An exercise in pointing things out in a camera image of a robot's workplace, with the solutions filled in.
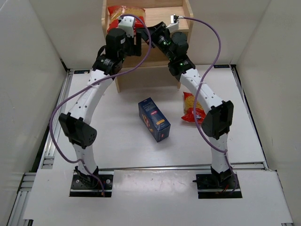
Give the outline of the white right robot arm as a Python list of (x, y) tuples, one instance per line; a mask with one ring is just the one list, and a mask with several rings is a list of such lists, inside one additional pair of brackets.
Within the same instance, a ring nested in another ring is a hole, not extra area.
[(187, 56), (189, 45), (185, 33), (171, 34), (163, 22), (147, 29), (138, 28), (137, 31), (148, 45), (158, 48), (169, 59), (170, 73), (201, 104), (205, 112), (205, 118), (201, 123), (202, 136), (209, 138), (212, 153), (212, 177), (218, 184), (226, 182), (233, 174), (227, 154), (233, 103), (222, 100), (199, 75), (195, 65)]

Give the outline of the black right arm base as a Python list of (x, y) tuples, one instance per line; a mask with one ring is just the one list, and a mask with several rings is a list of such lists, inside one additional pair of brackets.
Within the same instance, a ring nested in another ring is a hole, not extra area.
[(193, 180), (197, 184), (199, 199), (240, 199), (243, 198), (237, 173), (233, 169), (217, 173), (196, 174)]

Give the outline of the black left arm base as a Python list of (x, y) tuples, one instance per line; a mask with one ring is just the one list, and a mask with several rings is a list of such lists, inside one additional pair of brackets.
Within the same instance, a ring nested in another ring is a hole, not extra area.
[(97, 176), (101, 180), (103, 187), (101, 187), (98, 180), (91, 175), (81, 174), (76, 166), (72, 177), (69, 196), (110, 198), (112, 195), (114, 171), (100, 170)]

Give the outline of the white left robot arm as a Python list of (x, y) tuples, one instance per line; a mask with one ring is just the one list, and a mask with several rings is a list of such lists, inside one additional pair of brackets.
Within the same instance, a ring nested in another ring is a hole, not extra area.
[(97, 131), (90, 126), (93, 113), (105, 90), (113, 82), (127, 56), (142, 54), (141, 33), (128, 36), (120, 28), (111, 29), (106, 35), (106, 44), (97, 53), (88, 81), (89, 89), (84, 91), (68, 111), (61, 113), (59, 122), (64, 134), (72, 144), (79, 163), (75, 168), (82, 183), (95, 186), (98, 181), (98, 166), (94, 159), (92, 144)]

